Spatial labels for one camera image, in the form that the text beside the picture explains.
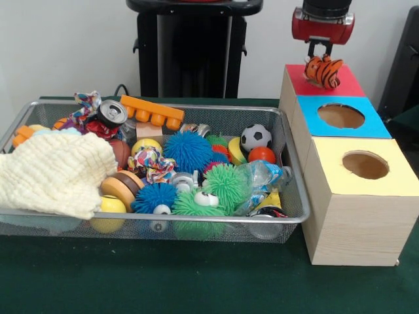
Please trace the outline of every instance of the orange block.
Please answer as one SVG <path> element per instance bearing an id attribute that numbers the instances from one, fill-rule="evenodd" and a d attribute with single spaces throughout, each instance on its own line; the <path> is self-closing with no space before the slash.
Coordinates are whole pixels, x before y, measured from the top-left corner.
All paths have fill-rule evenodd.
<path id="1" fill-rule="evenodd" d="M 19 146 L 24 141 L 29 139 L 34 133 L 35 131 L 33 131 L 29 126 L 21 126 L 16 131 L 16 137 L 12 141 L 13 147 L 16 148 Z"/>
<path id="2" fill-rule="evenodd" d="M 151 103 L 150 101 L 127 95 L 121 96 L 120 103 L 125 107 L 128 118 L 132 118 L 135 113 L 138 121 L 148 122 L 151 116 L 150 122 L 155 126 L 163 126 L 167 118 L 166 126 L 171 130 L 178 130 L 185 117 L 183 110 Z"/>

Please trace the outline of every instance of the tiger plush toy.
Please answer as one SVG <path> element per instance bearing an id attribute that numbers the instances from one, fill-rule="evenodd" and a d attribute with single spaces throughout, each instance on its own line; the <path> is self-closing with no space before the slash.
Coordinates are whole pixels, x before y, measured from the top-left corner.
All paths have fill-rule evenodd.
<path id="1" fill-rule="evenodd" d="M 323 59 L 307 57 L 304 77 L 319 87 L 332 90 L 340 85 L 337 75 L 343 64 L 342 59 L 332 61 L 327 54 L 323 55 Z"/>

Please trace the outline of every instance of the red ball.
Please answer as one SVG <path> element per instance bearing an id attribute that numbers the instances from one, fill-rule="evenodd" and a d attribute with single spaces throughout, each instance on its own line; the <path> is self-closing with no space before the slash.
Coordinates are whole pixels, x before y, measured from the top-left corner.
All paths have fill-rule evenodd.
<path id="1" fill-rule="evenodd" d="M 128 165 L 128 157 L 131 156 L 131 149 L 127 143 L 119 139 L 112 139 L 108 142 L 115 154 L 115 160 L 118 162 L 118 167 L 125 169 Z"/>
<path id="2" fill-rule="evenodd" d="M 266 160 L 271 164 L 275 164 L 276 156 L 272 149 L 268 147 L 256 147 L 251 150 L 248 160 L 249 162 L 254 162 L 255 160 Z"/>

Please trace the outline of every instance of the metal basket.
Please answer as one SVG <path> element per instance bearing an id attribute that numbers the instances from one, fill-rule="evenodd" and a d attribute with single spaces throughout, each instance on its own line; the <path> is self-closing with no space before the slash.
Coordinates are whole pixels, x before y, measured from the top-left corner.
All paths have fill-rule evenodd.
<path id="1" fill-rule="evenodd" d="M 240 136 L 250 124 L 265 125 L 272 133 L 272 150 L 278 159 L 282 152 L 283 164 L 290 166 L 293 172 L 291 182 L 281 193 L 282 207 L 289 218 L 96 213 L 95 222 L 100 224 L 101 230 L 111 230 L 115 224 L 122 224 L 122 228 L 116 232 L 101 233 L 92 228 L 91 222 L 71 217 L 22 209 L 0 209 L 0 234 L 285 243 L 297 224 L 310 214 L 306 188 L 285 114 L 264 107 L 168 105 L 185 111 L 185 123 L 208 124 L 212 134 L 222 134 L 226 138 Z M 79 106 L 71 101 L 39 100 L 27 104 L 0 141 L 2 153 L 10 151 L 14 132 L 20 126 L 42 124 L 52 127 L 58 119 L 77 109 Z M 165 136 L 172 133 L 164 129 Z"/>

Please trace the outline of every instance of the round hole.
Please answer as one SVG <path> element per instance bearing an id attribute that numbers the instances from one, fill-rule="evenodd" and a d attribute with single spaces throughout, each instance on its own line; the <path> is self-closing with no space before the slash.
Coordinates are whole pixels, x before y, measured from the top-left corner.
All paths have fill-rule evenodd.
<path id="1" fill-rule="evenodd" d="M 361 112 L 341 103 L 328 103 L 318 109 L 318 114 L 328 125 L 340 129 L 358 129 L 365 122 Z"/>
<path id="2" fill-rule="evenodd" d="M 343 157 L 343 166 L 358 177 L 370 180 L 385 177 L 390 170 L 384 159 L 362 150 L 347 153 Z"/>

